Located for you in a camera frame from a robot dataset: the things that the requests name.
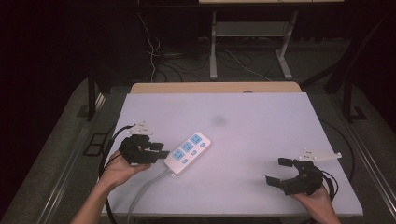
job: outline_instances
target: white tabletop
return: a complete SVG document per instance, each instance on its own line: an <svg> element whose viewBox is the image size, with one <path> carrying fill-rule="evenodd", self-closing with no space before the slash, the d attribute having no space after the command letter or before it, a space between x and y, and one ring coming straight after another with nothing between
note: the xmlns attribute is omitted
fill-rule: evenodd
<svg viewBox="0 0 396 224"><path fill-rule="evenodd" d="M265 176L289 179L294 167L277 164L296 159L304 148L332 152L305 93L141 93L129 94L116 130L145 121L152 142L174 150L195 132L212 147L185 173L153 184L134 208L134 216L290 217L303 207ZM128 137L123 132L111 149ZM361 205L338 160L316 162L340 186L333 205L340 217L361 216ZM140 188L165 171L163 161L133 176L109 195L113 213L126 214Z"/></svg>

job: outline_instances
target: power strip switch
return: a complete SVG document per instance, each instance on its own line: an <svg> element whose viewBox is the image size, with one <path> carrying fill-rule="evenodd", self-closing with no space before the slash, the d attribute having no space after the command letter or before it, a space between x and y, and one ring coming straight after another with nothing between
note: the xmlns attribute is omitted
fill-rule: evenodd
<svg viewBox="0 0 396 224"><path fill-rule="evenodd" d="M165 164L172 170L173 174L180 175L194 161L206 152L211 141L201 133L190 136L180 147L172 151L165 159Z"/></svg>

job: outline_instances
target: dark floor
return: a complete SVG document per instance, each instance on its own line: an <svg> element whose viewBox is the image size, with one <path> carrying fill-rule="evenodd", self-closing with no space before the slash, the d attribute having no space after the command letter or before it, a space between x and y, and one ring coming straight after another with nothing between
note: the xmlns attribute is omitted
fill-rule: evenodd
<svg viewBox="0 0 396 224"><path fill-rule="evenodd" d="M157 64L155 82L210 81L207 40L201 39L198 55L179 54L168 49L161 64ZM302 82L329 67L345 52L349 42L324 40L321 42L291 42L286 53L293 81ZM280 42L261 38L254 42L244 39L223 38L218 43L218 81L283 81L274 50ZM244 69L233 55L253 74ZM347 176L352 174L351 185L363 207L363 217L343 217L343 223L396 223L389 211L381 186L376 184L373 172L361 156L366 148L375 160L378 170L391 189L396 189L396 136L376 109L358 88L353 91L353 105L361 108L367 119L346 122L341 114L342 93L327 94L323 87L327 77L303 91L315 108L334 151L343 153L340 160ZM98 111L91 122L78 117L81 107L87 104L86 80L75 90L52 135L43 147L35 165L26 177L13 203L1 223L68 223L87 197L97 178L100 158L82 156L82 151L93 133L106 133L117 122L125 94L130 87L118 86L110 94L99 97ZM348 147L351 145L353 155ZM117 217L123 223L125 217ZM280 219L283 224L297 224L306 217ZM179 223L212 223L214 219L178 219ZM216 219L216 223L278 223L264 222L262 218ZM177 223L174 219L141 219L139 223ZM110 223L104 216L101 223Z"/></svg>

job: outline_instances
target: white bracket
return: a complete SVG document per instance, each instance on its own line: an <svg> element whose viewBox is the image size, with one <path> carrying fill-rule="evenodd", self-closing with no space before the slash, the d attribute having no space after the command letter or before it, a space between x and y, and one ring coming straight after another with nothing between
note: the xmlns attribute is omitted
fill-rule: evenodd
<svg viewBox="0 0 396 224"><path fill-rule="evenodd" d="M152 135L153 131L151 128L147 125L145 121L142 121L138 124L136 124L134 127L130 128L128 130L129 134L139 134L139 135Z"/></svg>
<svg viewBox="0 0 396 224"><path fill-rule="evenodd" d="M298 157L299 161L327 161L332 159L339 159L342 155L340 152L331 153L326 151L318 151L318 150L308 150L304 149L300 156Z"/></svg>

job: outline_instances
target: person's right hand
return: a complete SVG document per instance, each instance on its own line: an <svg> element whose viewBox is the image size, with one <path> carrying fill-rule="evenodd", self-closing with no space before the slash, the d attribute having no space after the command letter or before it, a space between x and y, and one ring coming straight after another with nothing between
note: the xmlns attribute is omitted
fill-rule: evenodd
<svg viewBox="0 0 396 224"><path fill-rule="evenodd" d="M341 223L335 214L330 200L329 193L321 186L312 195L293 194L291 198L299 201L309 213L309 215L320 224L339 224Z"/></svg>

